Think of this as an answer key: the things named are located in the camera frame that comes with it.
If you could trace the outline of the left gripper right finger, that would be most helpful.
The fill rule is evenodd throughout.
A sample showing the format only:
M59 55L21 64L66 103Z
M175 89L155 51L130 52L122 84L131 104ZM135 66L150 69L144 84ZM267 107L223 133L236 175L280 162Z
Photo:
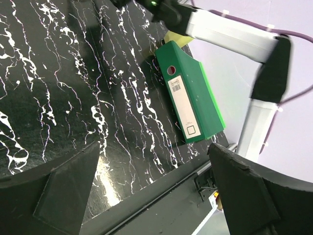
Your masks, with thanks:
M311 235L313 185L243 158L220 144L208 149L232 235Z

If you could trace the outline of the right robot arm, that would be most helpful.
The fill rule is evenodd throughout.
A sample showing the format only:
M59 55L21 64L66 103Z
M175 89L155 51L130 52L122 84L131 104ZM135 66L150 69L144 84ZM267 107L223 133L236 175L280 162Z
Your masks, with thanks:
M153 22L205 41L261 64L236 153L257 162L278 105L287 89L291 54L288 36L275 34L176 0L139 0Z

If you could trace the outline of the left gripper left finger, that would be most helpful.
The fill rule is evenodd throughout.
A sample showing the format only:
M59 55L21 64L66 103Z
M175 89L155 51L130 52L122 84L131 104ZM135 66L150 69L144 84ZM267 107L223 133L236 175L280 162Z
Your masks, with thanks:
M77 235L97 169L97 141L0 180L2 235Z

